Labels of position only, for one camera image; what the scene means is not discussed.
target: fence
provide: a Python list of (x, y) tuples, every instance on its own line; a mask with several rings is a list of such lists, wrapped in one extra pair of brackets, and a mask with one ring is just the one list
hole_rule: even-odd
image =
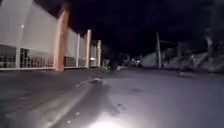
[[(0, 17), (0, 70), (54, 69), (55, 17), (33, 0), (3, 0)], [(91, 47), (96, 66), (96, 46)], [(69, 29), (65, 68), (84, 67), (85, 57), (86, 38)]]

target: night sky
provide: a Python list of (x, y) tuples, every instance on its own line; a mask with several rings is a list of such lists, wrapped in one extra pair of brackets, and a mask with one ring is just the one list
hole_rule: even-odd
[[(57, 15), (62, 1), (37, 0)], [(222, 24), (222, 0), (70, 0), (70, 27), (92, 29), (115, 52), (132, 55), (155, 50), (156, 32), (162, 40), (204, 43), (205, 30)]]

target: street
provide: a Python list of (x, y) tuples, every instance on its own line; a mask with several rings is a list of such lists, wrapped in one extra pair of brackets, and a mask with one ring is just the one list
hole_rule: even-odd
[(221, 76), (120, 71), (53, 128), (223, 128), (223, 85)]

